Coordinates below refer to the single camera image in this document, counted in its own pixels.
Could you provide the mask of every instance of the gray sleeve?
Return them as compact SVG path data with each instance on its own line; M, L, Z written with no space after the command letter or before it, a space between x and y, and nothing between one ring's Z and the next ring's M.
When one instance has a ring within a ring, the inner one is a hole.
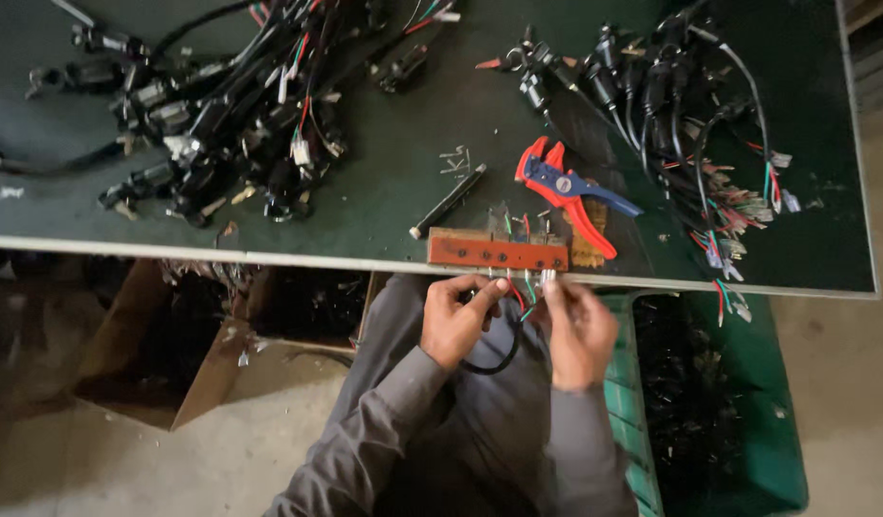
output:
M610 431L603 386L583 393L552 390L548 455L553 467L551 515L638 514L626 483L626 454Z
M370 515L447 375L422 348L413 348L361 396L356 410L324 431L266 517Z

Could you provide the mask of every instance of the person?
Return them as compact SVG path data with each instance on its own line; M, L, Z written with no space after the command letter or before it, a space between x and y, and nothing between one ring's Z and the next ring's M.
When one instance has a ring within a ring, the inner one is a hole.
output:
M430 283L397 274L375 298L323 435L265 515L637 515L602 386L608 309L547 281L520 322L505 279ZM458 367L513 345L499 372Z

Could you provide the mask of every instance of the man's left hand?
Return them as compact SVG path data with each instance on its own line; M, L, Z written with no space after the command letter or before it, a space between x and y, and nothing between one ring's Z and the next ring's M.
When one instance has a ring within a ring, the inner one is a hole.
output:
M479 289L468 304L458 302L461 292ZM481 275L464 275L436 281L428 288L420 346L442 368L452 370L470 353L490 318L501 316L498 301L508 289L505 279L491 281Z

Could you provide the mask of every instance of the gray pants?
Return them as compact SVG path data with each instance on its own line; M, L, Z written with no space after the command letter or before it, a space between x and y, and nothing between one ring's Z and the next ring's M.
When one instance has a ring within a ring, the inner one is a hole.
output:
M375 298L364 340L327 425L340 421L358 405L415 346L422 334L423 307L434 277L396 274ZM504 317L495 318L468 356L481 367L496 366L510 351L515 335L505 320L520 317L517 301L503 299ZM394 494L421 493L425 484L467 483L458 497L482 491L482 500L464 501L463 511L478 506L503 514L536 514L543 489L544 446L550 434L550 363L548 348L529 324L521 326L521 348L511 363L493 375L459 368L437 397L422 430L409 443L406 458L394 467L389 487L381 494L377 514L415 510ZM425 515L425 497L418 514ZM449 500L445 506L449 509Z

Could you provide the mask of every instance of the green plastic crate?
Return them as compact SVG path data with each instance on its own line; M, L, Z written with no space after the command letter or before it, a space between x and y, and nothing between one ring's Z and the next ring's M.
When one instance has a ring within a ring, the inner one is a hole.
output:
M608 366L604 392L614 440L627 452L626 477L645 517L664 517L658 480L639 381L633 301L644 295L667 294L639 291L602 295L601 300L617 316L620 330L613 360ZM711 497L689 501L677 515L759 517L799 513L808 506L808 485L802 448L792 413L792 396L780 354L776 326L765 296L746 295L753 322L726 313L719 328L715 292L682 292L691 314L704 322L732 386L741 396L735 407L741 419L739 431L744 447L735 466L734 482Z

